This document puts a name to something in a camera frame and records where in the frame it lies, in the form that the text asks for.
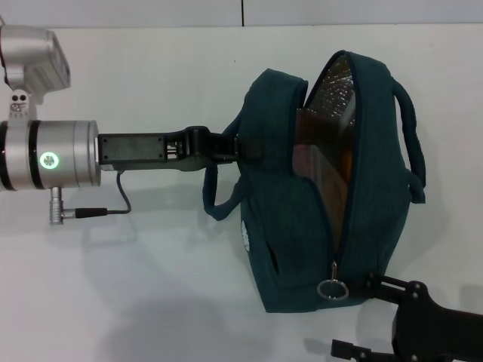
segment teal bag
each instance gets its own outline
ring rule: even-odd
[[[205,174],[209,215],[221,220],[241,205],[245,246],[268,312],[363,302],[351,297],[351,286],[363,285],[370,272],[384,274],[409,204],[425,202],[414,107],[384,64],[340,51],[304,104],[307,85],[267,69],[225,130],[241,143],[261,142],[263,159],[238,163],[240,179],[221,205],[217,167]],[[411,170],[398,141],[395,99]],[[308,160],[306,174],[300,159]]]

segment green led light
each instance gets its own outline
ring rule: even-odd
[[[48,170],[53,170],[59,165],[59,158],[53,152],[42,153],[42,156],[40,156],[39,160],[42,167]]]

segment zipper pull ring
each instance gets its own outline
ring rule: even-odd
[[[317,293],[324,299],[332,302],[344,300],[349,296],[346,284],[337,279],[337,263],[332,262],[332,277],[321,281],[317,286]]]

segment bag handle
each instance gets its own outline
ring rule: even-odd
[[[424,204],[426,197],[424,188],[426,187],[426,164],[423,152],[421,151],[420,141],[416,135],[416,112],[408,92],[395,79],[392,80],[392,92],[398,100],[401,109],[402,134],[405,138],[406,149],[408,150],[411,171],[409,174],[409,190],[412,202]]]
[[[235,136],[238,133],[240,125],[240,114],[235,120],[224,130],[223,134]],[[203,206],[205,212],[212,216],[216,221],[227,218],[228,215],[248,196],[249,185],[243,176],[240,176],[238,182],[233,187],[232,196],[228,201],[220,205],[215,205],[218,187],[218,166],[213,164],[206,167],[205,183],[203,184]]]

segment black metal bracket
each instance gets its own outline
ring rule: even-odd
[[[394,354],[334,340],[332,356],[358,362],[483,361],[483,315],[441,307],[431,299],[425,284],[370,274],[365,288],[352,291],[353,296],[398,305],[392,322]]]
[[[197,171],[262,157],[261,143],[240,143],[236,137],[211,133],[206,127],[173,133],[100,134],[97,142],[103,170]]]

